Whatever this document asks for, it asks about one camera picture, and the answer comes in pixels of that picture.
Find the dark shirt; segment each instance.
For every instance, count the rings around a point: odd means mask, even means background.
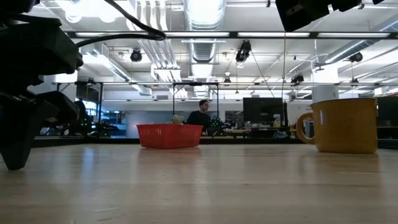
[[[210,126],[210,116],[206,113],[201,113],[200,111],[194,111],[189,115],[187,120],[188,124],[194,125],[202,125],[204,128],[208,128]]]

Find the wooden table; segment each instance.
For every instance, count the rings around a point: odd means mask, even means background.
[[[309,145],[33,149],[0,162],[0,223],[398,223],[398,153]]]

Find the ceiling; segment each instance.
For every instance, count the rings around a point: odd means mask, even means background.
[[[77,23],[68,22],[65,18],[65,10],[57,4],[57,1],[68,2],[68,0],[44,1],[42,4],[34,7],[32,15],[42,17],[58,17],[62,20],[62,29],[65,31],[79,32],[108,32],[108,31],[129,31],[126,25],[126,19],[117,18],[114,22],[105,23],[98,16],[83,17]],[[119,5],[127,9],[129,1],[117,1]],[[373,6],[371,1],[364,1],[366,6],[364,9],[351,9],[346,12],[331,12],[320,20],[317,20],[306,27],[298,30],[301,32],[369,32],[375,31],[374,28],[390,17],[397,16],[398,19],[398,2],[394,0],[385,0],[383,3]],[[167,25],[169,30],[184,31],[185,18],[183,2],[179,0],[169,0],[167,4]],[[97,14],[104,15],[110,12],[110,6],[97,9]],[[266,7],[265,1],[253,0],[227,0],[226,12],[224,15],[223,30],[227,31],[280,31],[284,28],[280,21],[278,11],[275,4]],[[288,73],[297,65],[303,63],[304,60],[315,59],[317,55],[329,54],[341,46],[351,42],[352,40],[283,40],[283,39],[249,39],[252,45],[252,54],[246,60],[244,68],[237,68],[234,61],[236,51],[241,45],[241,39],[225,39],[224,42],[218,44],[216,58],[213,62],[213,71],[211,73],[211,81],[223,82],[226,72],[231,75],[232,82],[261,82],[264,79],[268,82],[281,82],[283,74],[285,79],[290,82],[295,73]],[[182,43],[182,39],[171,39],[171,46],[178,66],[181,69],[181,77],[188,78],[191,76],[190,54],[188,45]],[[140,82],[153,82],[150,75],[151,62],[143,53],[141,62],[134,63],[129,59],[130,53],[135,48],[140,48],[137,40],[119,39],[104,42],[109,49],[109,57],[116,62],[123,70],[127,71],[134,80]],[[354,64],[351,69],[349,62],[338,62],[336,66],[339,71],[339,80],[349,81],[352,76],[376,71],[382,67],[398,62],[396,50],[398,47],[396,40],[382,40],[364,50],[361,53],[364,59],[359,64]],[[384,52],[391,51],[388,54],[377,57]],[[310,82],[312,69],[309,62],[302,65],[300,71],[305,81]],[[79,79],[94,78],[99,82],[121,82],[113,72],[104,67],[102,64],[90,60],[85,61],[85,65],[78,72]],[[378,73],[370,76],[364,82],[387,82],[396,81],[398,72],[395,69]],[[374,87],[368,86],[365,90],[372,90]],[[117,86],[110,88],[114,91],[120,89],[125,90],[126,87]]]

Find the red basket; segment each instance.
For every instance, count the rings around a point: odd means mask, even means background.
[[[177,149],[199,145],[202,126],[189,124],[137,125],[142,147]]]

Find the ceiling duct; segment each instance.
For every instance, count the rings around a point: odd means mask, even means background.
[[[217,31],[223,26],[226,0],[184,0],[185,22],[191,31]],[[216,43],[190,44],[192,75],[195,78],[208,78],[212,71],[216,54]]]
[[[398,15],[395,15],[388,20],[382,22],[370,32],[397,32],[398,31]],[[326,55],[323,59],[323,63],[319,63],[318,65],[329,65],[362,51],[363,49],[374,45],[375,43],[381,41],[380,39],[376,40],[353,40],[350,43],[340,47],[338,50]]]
[[[129,72],[125,71],[122,66],[112,60],[109,57],[109,49],[103,43],[98,42],[90,45],[86,45],[80,49],[82,55],[90,55],[95,57],[98,63],[104,65],[112,73],[122,78],[126,82],[139,82],[131,78]],[[140,95],[151,96],[152,90],[150,88],[145,88],[143,86],[133,85],[136,90],[139,91]]]

